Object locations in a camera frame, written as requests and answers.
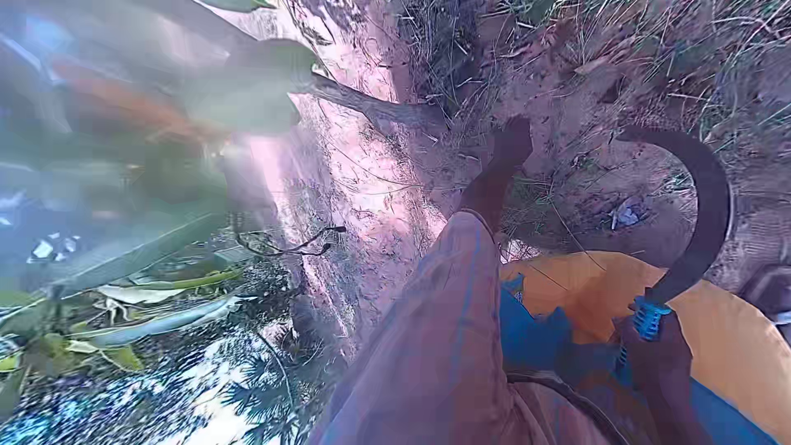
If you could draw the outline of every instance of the tree trunk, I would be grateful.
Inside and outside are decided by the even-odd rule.
[[[394,104],[381,101],[353,88],[337,83],[321,74],[312,75],[312,83],[299,93],[310,93],[334,104],[361,112],[372,124],[381,121],[397,122],[409,126],[425,127],[427,124],[444,124],[438,108],[430,105]]]
[[[249,51],[249,48],[255,47],[255,44],[258,43],[254,37],[193,0],[136,1],[209,41],[224,45],[231,52]],[[311,83],[295,93],[309,93],[361,112],[379,129],[384,122],[397,122],[410,127],[421,127],[429,134],[438,134],[446,129],[445,119],[438,107],[380,101],[320,74],[313,74]]]

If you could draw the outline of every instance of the hand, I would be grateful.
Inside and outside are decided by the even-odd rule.
[[[634,328],[632,317],[620,318],[615,329],[626,345],[634,384],[646,397],[688,403],[692,351],[681,333],[675,312],[660,320],[659,338],[645,341]]]
[[[494,157],[491,165],[515,169],[521,167],[532,152],[530,119],[514,116],[494,133]]]

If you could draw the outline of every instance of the soil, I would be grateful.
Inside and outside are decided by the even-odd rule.
[[[624,122],[691,128],[703,115],[695,100],[702,93],[667,95],[671,67],[683,67],[644,81],[645,64],[634,61],[639,51],[626,62],[601,59],[614,46],[619,50],[613,42],[624,41],[626,21],[593,29],[580,51],[571,20],[533,29],[513,16],[492,16],[491,1],[453,4],[461,43],[447,56],[464,62],[440,79],[416,57],[420,30],[410,23],[420,17],[413,2],[306,0],[276,11],[221,13],[257,38],[284,36],[312,46],[338,82],[382,100],[436,102],[446,111],[450,130],[442,135],[398,124],[377,130],[357,112],[293,95],[302,115],[298,127],[281,138],[250,137],[287,239],[296,242],[324,225],[348,229],[330,240],[337,245],[327,254],[302,264],[312,303],[337,326],[348,359],[490,159],[491,132],[516,114],[531,118],[534,153],[506,198],[499,238],[505,259],[584,248],[668,267],[694,226],[694,185],[680,162],[656,146],[614,139]],[[676,32],[701,32],[694,19]],[[757,89],[751,97],[767,109],[791,93],[781,60],[763,61],[763,74],[751,82]],[[438,82],[455,86],[452,101],[436,99]],[[723,142],[715,133],[708,134],[712,147]],[[718,151],[736,217],[708,278],[726,290],[738,292],[762,265],[786,260],[787,140],[786,133],[767,132]],[[613,212],[617,217],[627,199],[641,203],[639,221],[613,229]]]

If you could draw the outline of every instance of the blue handle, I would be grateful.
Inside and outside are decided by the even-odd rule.
[[[659,337],[659,320],[663,315],[670,314],[670,309],[665,304],[647,302],[643,295],[634,299],[637,312],[634,314],[634,328],[640,334],[640,338],[647,341],[656,340]],[[626,346],[621,344],[621,355],[618,358],[621,367],[626,366]]]

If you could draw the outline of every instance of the blue fabric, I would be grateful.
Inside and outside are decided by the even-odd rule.
[[[501,283],[500,330],[506,368],[528,367],[555,371],[575,386],[586,375],[602,369],[614,370],[619,348],[613,344],[578,345],[571,342],[571,324],[563,309],[544,318],[534,318],[514,295],[522,291],[523,276]],[[630,381],[630,370],[619,381]],[[700,382],[692,380],[691,403],[715,445],[774,445],[774,439],[736,408]],[[608,392],[602,386],[592,392]]]

